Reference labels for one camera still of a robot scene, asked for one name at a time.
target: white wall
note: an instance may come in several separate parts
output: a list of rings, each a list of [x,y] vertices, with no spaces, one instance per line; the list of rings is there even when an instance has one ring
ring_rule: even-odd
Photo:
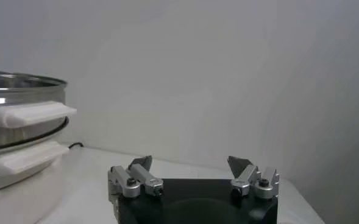
[[[64,141],[246,157],[359,223],[359,0],[0,0],[0,69],[69,81]]]

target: black screw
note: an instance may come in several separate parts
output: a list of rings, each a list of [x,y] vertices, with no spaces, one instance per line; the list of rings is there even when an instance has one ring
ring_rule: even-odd
[[[233,188],[230,194],[234,198],[241,198],[241,190],[238,188]]]
[[[259,181],[259,186],[261,186],[261,187],[268,187],[268,186],[269,186],[269,181],[268,181],[267,179],[262,178],[262,179],[260,179],[260,181]]]
[[[164,195],[164,191],[162,188],[155,189],[154,193],[156,197],[162,197]]]
[[[136,184],[136,180],[133,177],[128,178],[128,180],[126,180],[126,185],[128,186],[133,186],[135,184]]]

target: metal gripper jaw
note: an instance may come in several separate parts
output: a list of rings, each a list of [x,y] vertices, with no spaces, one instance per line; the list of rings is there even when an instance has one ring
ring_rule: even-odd
[[[261,174],[258,167],[248,159],[241,159],[234,156],[228,157],[228,164],[235,179],[230,184],[233,197],[241,198],[247,196],[250,191],[262,199],[278,197],[279,174],[277,170],[267,167]]]
[[[122,195],[126,198],[136,198],[140,195],[141,185],[145,193],[161,197],[163,191],[163,180],[154,177],[149,169],[152,164],[152,156],[137,158],[125,170],[122,166],[113,166],[108,171],[109,200]]]

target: white electric cooker base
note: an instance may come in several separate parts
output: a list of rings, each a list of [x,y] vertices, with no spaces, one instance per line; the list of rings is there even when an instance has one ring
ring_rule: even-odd
[[[23,181],[0,189],[0,224],[36,223],[61,199],[61,158]]]
[[[113,165],[127,166],[136,157],[74,147],[64,156],[64,197],[39,224],[116,224],[113,206],[108,201],[107,170]],[[159,159],[154,159],[151,172],[160,178],[232,178],[229,170]],[[280,180],[278,223],[324,224],[297,189],[284,179]]]

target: pot rim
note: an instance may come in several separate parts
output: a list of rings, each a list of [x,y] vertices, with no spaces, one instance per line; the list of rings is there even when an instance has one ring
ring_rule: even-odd
[[[64,89],[67,86],[67,82],[61,79],[41,76],[41,75],[31,75],[26,73],[8,73],[0,71],[0,76],[8,77],[11,79],[29,79],[36,82],[51,84],[51,86],[39,86],[39,87],[22,87],[22,88],[0,88],[0,93],[9,93],[9,92],[42,92],[42,91],[55,91],[58,89]]]

